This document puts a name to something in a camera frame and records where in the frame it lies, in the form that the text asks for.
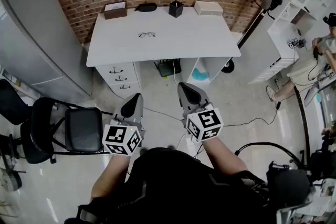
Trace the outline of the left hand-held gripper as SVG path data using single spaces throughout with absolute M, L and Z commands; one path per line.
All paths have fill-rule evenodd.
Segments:
M 115 109 L 114 119 L 103 130 L 102 143 L 111 154 L 132 156 L 141 145 L 144 128 L 143 96 L 140 93 L 125 98 Z

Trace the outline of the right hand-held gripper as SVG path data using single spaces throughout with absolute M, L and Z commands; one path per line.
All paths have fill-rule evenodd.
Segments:
M 194 141 L 203 142 L 217 137 L 224 124 L 218 108 L 209 103 L 209 97 L 201 88 L 190 83 L 179 83 L 177 93 L 184 112 L 194 112 L 186 116 L 185 128 Z

